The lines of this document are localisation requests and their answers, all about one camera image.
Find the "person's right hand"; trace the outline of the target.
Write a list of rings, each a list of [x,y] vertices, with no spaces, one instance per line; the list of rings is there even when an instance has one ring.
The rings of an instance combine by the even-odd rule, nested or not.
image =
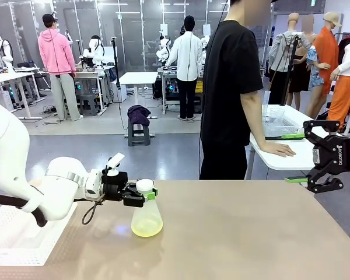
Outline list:
[[[274,143],[274,142],[264,142],[260,149],[263,152],[267,152],[273,155],[278,155],[281,157],[287,157],[287,156],[295,156],[296,153],[288,146],[280,143]]]

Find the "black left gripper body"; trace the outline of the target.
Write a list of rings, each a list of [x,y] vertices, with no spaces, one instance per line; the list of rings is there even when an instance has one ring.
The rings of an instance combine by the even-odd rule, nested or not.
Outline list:
[[[116,176],[102,175],[102,194],[107,201],[122,201],[122,191],[128,183],[128,173],[119,171]]]

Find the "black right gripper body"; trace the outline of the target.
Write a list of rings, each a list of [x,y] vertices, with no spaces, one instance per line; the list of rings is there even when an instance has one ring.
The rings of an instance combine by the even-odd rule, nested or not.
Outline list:
[[[350,138],[328,135],[318,138],[313,148],[315,169],[326,173],[350,172]]]

